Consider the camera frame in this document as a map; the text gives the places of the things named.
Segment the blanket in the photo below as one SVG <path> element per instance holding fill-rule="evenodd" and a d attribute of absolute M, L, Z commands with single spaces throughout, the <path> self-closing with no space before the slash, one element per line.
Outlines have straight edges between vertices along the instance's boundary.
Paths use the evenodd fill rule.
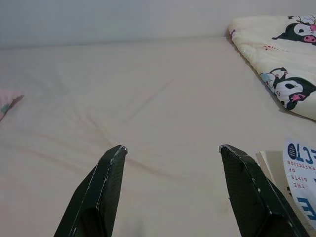
<path fill-rule="evenodd" d="M 235 18 L 229 31 L 282 105 L 316 119 L 316 15 Z"/>

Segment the bed sheet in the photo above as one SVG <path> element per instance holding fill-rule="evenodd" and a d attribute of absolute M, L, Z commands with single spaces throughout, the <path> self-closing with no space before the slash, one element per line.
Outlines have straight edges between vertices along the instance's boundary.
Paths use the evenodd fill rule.
<path fill-rule="evenodd" d="M 316 140 L 225 38 L 3 50 L 0 230 L 52 236 L 101 155 L 128 147 L 113 236 L 239 235 L 218 152 Z"/>

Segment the white wall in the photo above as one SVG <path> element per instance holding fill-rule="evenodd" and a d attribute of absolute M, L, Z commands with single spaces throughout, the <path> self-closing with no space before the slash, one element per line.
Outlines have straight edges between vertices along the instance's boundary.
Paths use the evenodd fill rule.
<path fill-rule="evenodd" d="M 223 36 L 233 16 L 311 11 L 315 0 L 0 0 L 0 48 Z"/>

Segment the pink pillow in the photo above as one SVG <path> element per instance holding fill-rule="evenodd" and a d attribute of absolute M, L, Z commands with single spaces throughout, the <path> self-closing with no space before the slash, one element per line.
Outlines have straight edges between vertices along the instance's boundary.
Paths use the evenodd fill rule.
<path fill-rule="evenodd" d="M 21 98 L 21 93 L 0 88 L 0 121 L 5 113 Z"/>

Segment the mattress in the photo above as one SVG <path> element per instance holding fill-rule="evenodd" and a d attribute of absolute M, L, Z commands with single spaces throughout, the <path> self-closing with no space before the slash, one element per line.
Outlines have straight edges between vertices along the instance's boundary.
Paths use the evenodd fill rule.
<path fill-rule="evenodd" d="M 239 235 L 218 146 L 255 156 L 316 126 L 267 96 L 226 38 L 3 50 L 0 229 L 52 236 L 102 154 L 128 147 L 115 237 Z"/>

